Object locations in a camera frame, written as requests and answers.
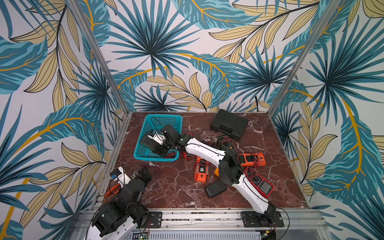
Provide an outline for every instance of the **orange tool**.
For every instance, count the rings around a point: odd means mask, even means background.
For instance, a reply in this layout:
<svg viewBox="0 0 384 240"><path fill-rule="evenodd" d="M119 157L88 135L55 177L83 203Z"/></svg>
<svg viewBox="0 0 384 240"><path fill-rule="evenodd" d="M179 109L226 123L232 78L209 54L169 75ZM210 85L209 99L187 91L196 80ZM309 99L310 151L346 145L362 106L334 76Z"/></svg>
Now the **orange tool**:
<svg viewBox="0 0 384 240"><path fill-rule="evenodd" d="M260 167L266 164L264 155L261 152L241 153L237 155L237 159L243 167Z"/></svg>
<svg viewBox="0 0 384 240"><path fill-rule="evenodd" d="M200 157L197 157L194 167L195 167L195 181L207 183L209 162L207 162L206 160Z"/></svg>

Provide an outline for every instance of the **black plastic case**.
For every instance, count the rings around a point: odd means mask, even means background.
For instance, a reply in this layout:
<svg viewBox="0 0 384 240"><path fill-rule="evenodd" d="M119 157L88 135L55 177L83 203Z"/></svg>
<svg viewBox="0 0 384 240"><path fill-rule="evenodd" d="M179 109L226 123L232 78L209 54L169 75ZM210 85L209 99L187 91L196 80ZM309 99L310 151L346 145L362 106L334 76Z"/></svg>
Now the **black plastic case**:
<svg viewBox="0 0 384 240"><path fill-rule="evenodd" d="M213 198L227 189L227 185L220 179L214 183L209 184L205 187L205 193L209 198Z"/></svg>
<svg viewBox="0 0 384 240"><path fill-rule="evenodd" d="M214 131L229 135L234 140L240 140L249 120L224 109L220 109L212 121L210 128Z"/></svg>

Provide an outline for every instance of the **metal grille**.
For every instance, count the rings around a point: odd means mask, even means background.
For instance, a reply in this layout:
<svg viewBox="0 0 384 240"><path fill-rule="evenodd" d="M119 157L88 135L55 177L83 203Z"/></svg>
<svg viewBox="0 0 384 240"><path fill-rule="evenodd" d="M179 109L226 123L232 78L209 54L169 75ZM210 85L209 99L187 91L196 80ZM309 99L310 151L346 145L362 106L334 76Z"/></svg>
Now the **metal grille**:
<svg viewBox="0 0 384 240"><path fill-rule="evenodd" d="M125 240L132 240L132 232ZM261 240L260 232L251 231L151 231L148 240Z"/></svg>

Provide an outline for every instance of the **digital multimeter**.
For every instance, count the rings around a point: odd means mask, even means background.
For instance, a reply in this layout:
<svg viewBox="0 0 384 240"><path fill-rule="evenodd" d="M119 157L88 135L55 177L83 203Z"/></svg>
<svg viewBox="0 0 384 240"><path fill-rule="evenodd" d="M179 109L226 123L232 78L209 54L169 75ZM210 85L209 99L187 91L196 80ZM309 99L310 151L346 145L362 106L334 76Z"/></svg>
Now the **digital multimeter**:
<svg viewBox="0 0 384 240"><path fill-rule="evenodd" d="M255 189L265 198L269 197L275 189L275 186L257 174L253 168L247 168L244 174Z"/></svg>

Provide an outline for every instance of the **wallpaper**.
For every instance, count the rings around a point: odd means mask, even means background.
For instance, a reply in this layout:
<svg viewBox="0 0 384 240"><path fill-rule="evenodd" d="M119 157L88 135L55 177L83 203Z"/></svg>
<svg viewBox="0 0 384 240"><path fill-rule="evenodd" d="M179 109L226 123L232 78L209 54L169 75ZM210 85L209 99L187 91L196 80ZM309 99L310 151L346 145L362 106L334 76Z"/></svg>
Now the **wallpaper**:
<svg viewBox="0 0 384 240"><path fill-rule="evenodd" d="M383 17L384 1L342 1L328 24L341 27L324 30L273 116L336 240L384 239Z"/></svg>
<svg viewBox="0 0 384 240"><path fill-rule="evenodd" d="M81 3L95 34L109 29L104 2ZM0 9L0 240L64 240L92 204L122 110L64 0Z"/></svg>
<svg viewBox="0 0 384 240"><path fill-rule="evenodd" d="M94 33L130 111L267 111L327 2L110 0Z"/></svg>

